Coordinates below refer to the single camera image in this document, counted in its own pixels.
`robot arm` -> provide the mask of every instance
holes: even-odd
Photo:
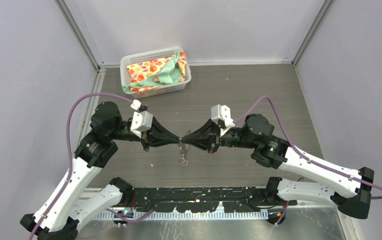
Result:
[[[299,174],[318,183],[290,182],[271,177],[266,192],[284,201],[306,200],[337,206],[342,213],[366,219],[371,203],[371,187],[352,180],[373,182],[374,171],[367,167],[349,169],[325,161],[300,150],[310,161],[347,173],[351,179],[311,164],[300,157],[288,141],[273,135],[274,126],[261,114],[250,114],[243,127],[231,124],[230,109],[216,105],[211,109],[211,119],[195,132],[184,136],[182,143],[215,153],[220,146],[253,149],[252,159],[267,168],[281,169]]]
[[[69,171],[44,205],[34,214],[24,215],[20,221],[31,232],[38,220],[44,217],[35,233],[38,239],[75,239],[78,232],[96,215],[113,205],[131,201],[132,186],[121,178],[114,178],[100,193],[85,202],[78,202],[84,189],[118,150],[113,140],[141,142],[145,151],[150,147],[179,143],[179,137],[162,127],[146,106],[141,106],[135,100],[131,107],[136,110],[133,117],[122,120],[114,102],[103,102],[97,106],[91,117],[92,130],[74,152],[71,179],[51,211],[43,216],[65,184]]]
[[[280,205],[284,201],[305,200],[337,206],[342,213],[354,218],[368,217],[371,187],[302,159],[286,140],[273,135],[274,126],[261,114],[250,114],[246,117],[243,127],[235,127],[229,107],[217,105],[212,108],[211,119],[205,125],[180,138],[165,129],[139,101],[134,100],[131,107],[136,110],[133,117],[122,120],[115,103],[103,102],[97,106],[95,114],[91,117],[92,130],[80,141],[74,152],[72,177],[64,192],[51,211],[43,216],[48,205],[66,183],[68,173],[45,204],[35,213],[24,215],[20,221],[23,227],[32,232],[38,220],[44,217],[35,232],[39,240],[73,240],[78,232],[104,209],[117,204],[134,206],[132,202],[134,196],[144,197],[139,200],[136,207],[146,211],[152,208],[163,211],[161,205],[168,205],[165,211],[170,208],[173,210],[176,205],[183,205],[188,209],[204,205],[197,209],[208,208],[204,212],[211,212],[220,202],[232,212],[260,211],[257,206],[263,204]],[[84,202],[79,202],[81,193],[118,150],[114,140],[140,142],[145,151],[150,147],[181,143],[193,145],[208,153],[215,153],[220,146],[253,149],[250,156],[258,164],[300,174],[319,183],[271,177],[266,188],[195,187],[180,189],[181,195],[178,198],[175,189],[133,189],[130,184],[118,177],[100,193]],[[346,172],[353,178],[371,183],[374,180],[374,171],[367,167],[359,170],[344,168],[306,152],[302,153],[310,160]]]

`white plastic basket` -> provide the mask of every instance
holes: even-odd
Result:
[[[137,53],[133,55],[124,56],[120,60],[120,81],[123,86],[128,86],[131,83],[131,75],[128,72],[127,66],[131,64],[137,64],[145,61],[150,61],[152,59],[158,59],[158,58],[166,58],[172,56],[177,51],[183,52],[184,50],[180,47],[171,47],[161,50],[154,50],[154,51],[147,51],[142,53]],[[132,97],[139,99],[144,97],[149,97],[153,95],[159,95],[159,94],[165,94],[175,91],[180,91],[185,88],[188,82],[191,81],[191,71],[190,71],[190,65],[188,64],[188,61],[185,65],[185,80],[169,85],[164,86],[158,86],[154,89],[144,91],[144,92],[136,92],[136,91],[124,91],[126,94],[130,94]]]

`gray tabletop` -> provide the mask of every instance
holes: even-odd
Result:
[[[217,104],[231,108],[233,119],[240,117],[262,95],[269,95],[293,142],[301,149],[322,157],[311,118],[291,64],[192,66],[191,82],[182,91],[141,98],[157,120],[172,133],[183,136],[195,131],[211,116]],[[102,92],[122,92],[118,68],[105,74]],[[101,97],[100,102],[119,105],[122,117],[133,110],[121,100]],[[274,134],[283,138],[278,122],[267,102],[254,113],[263,114],[275,125]],[[90,183],[101,188],[114,177],[135,187],[265,186],[269,177],[296,180],[290,172],[264,168],[250,158],[251,149],[219,148],[215,154],[190,147],[187,165],[180,164],[178,146],[167,145],[144,152],[137,142],[117,141],[119,150],[101,173]]]

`green fabric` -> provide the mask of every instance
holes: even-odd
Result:
[[[131,88],[146,88],[178,83],[181,80],[182,75],[177,64],[180,54],[181,52],[177,51],[173,58],[166,63],[159,73],[147,77],[144,81],[132,82],[128,86],[123,86],[123,90],[130,91]]]

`white wall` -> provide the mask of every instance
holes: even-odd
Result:
[[[180,46],[191,63],[294,59],[323,0],[67,0],[97,56]]]
[[[68,168],[66,118],[95,70],[53,0],[0,0],[0,240],[25,240],[24,214]],[[76,136],[84,105],[72,120]]]
[[[323,155],[382,185],[382,1],[336,1],[297,70]],[[362,240],[382,239],[382,200],[357,223]]]

